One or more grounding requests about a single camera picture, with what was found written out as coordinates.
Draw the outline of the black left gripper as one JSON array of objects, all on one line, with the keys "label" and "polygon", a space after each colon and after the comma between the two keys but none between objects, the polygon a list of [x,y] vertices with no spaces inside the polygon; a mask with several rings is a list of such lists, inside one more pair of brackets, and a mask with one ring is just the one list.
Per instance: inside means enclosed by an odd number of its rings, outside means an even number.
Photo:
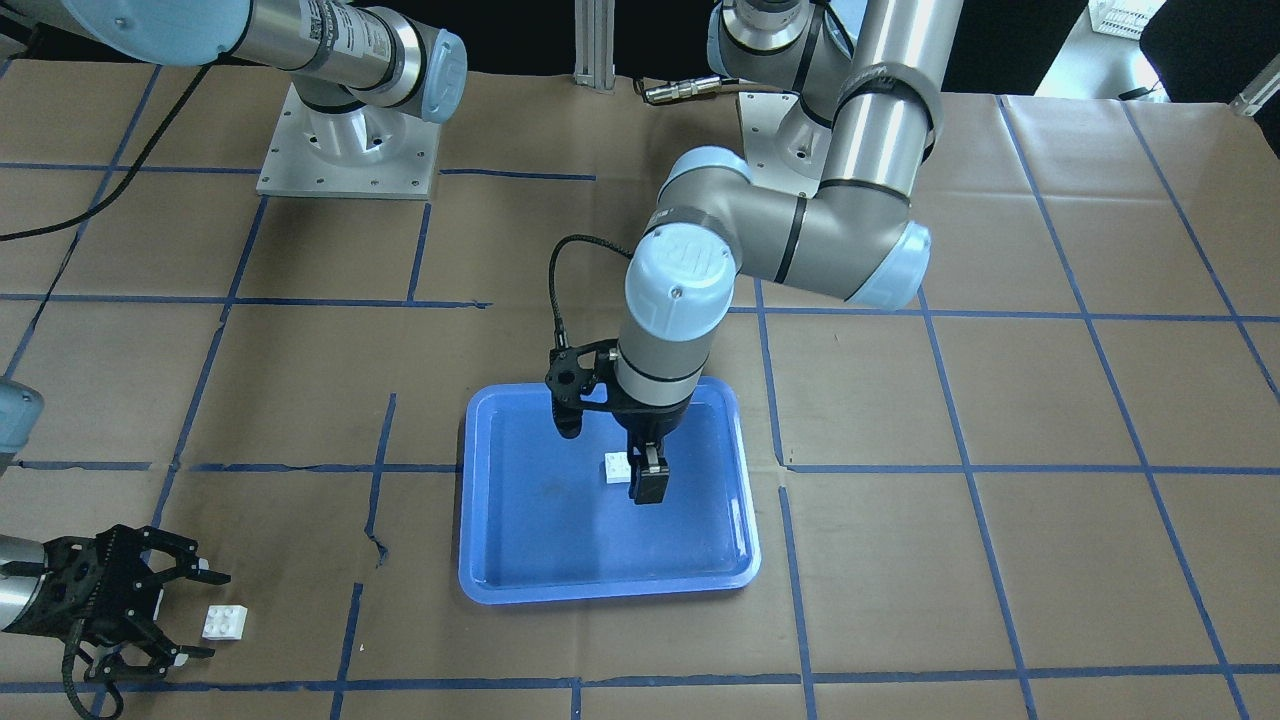
[{"label": "black left gripper", "polygon": [[700,373],[696,365],[677,377],[653,375],[630,363],[618,340],[573,347],[557,338],[545,377],[552,420],[561,437],[575,439],[585,413],[613,415],[627,433],[632,501],[662,503],[669,483],[666,437],[682,421]]}]

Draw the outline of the white block near right arm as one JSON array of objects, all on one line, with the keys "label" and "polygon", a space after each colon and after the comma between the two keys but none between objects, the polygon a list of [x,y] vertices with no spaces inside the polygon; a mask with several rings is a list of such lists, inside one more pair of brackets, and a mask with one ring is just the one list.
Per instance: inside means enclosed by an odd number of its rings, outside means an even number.
[{"label": "white block near right arm", "polygon": [[209,605],[201,637],[206,641],[241,641],[248,618],[248,609],[238,603]]}]

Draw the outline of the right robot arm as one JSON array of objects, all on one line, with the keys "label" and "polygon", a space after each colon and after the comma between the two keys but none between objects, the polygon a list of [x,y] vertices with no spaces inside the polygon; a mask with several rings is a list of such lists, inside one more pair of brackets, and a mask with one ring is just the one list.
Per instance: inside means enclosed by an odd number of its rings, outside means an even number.
[{"label": "right robot arm", "polygon": [[[278,196],[425,199],[440,128],[462,99],[467,51],[447,29],[343,1],[5,1],[6,14],[96,40],[141,61],[193,67],[179,111],[212,64],[237,58],[292,77],[257,187]],[[61,688],[113,698],[210,648],[156,623],[165,585],[223,585],[196,541],[155,527],[37,542],[3,537],[3,630],[61,647]]]}]

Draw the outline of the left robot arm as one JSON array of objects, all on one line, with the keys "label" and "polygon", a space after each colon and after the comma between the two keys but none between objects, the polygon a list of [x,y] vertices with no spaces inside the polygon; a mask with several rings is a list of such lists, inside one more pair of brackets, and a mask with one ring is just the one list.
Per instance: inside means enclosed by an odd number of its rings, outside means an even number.
[{"label": "left robot arm", "polygon": [[959,1],[869,1],[852,37],[826,1],[721,1],[708,56],[797,95],[829,136],[813,191],[756,179],[721,146],[686,151],[655,199],[625,277],[613,340],[572,347],[554,319],[547,384],[567,439],[586,411],[627,434],[628,496],[659,503],[664,439],[684,419],[737,275],[895,310],[919,290],[931,234],[909,217],[916,173],[943,127],[941,85]]}]

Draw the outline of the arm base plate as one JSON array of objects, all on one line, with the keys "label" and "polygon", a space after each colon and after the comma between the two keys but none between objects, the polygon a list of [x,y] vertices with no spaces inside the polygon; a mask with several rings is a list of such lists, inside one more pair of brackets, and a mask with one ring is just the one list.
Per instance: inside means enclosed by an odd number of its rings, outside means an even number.
[{"label": "arm base plate", "polygon": [[291,81],[256,190],[293,199],[430,197],[442,128],[358,102],[343,88]]},{"label": "arm base plate", "polygon": [[755,184],[806,196],[817,191],[831,128],[812,117],[800,95],[741,94],[739,118]]}]

